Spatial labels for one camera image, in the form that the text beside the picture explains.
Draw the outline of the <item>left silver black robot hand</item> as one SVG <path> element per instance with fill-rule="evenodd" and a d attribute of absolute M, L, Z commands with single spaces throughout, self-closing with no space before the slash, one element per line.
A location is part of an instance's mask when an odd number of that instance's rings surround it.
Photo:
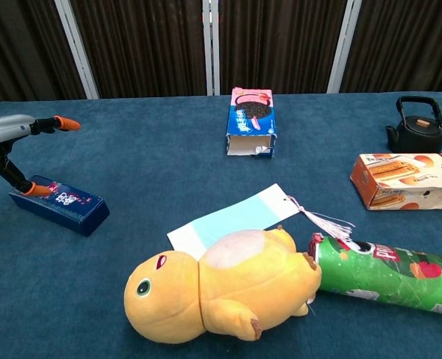
<path fill-rule="evenodd" d="M 47 118 L 36 118 L 27 114 L 0 116 L 0 176 L 27 197 L 45 197 L 52 192 L 48 187 L 26 179 L 7 155 L 16 141 L 42 132 L 51 134 L 56 129 L 65 132 L 75 131 L 81 129 L 81 124 L 59 115 Z"/>

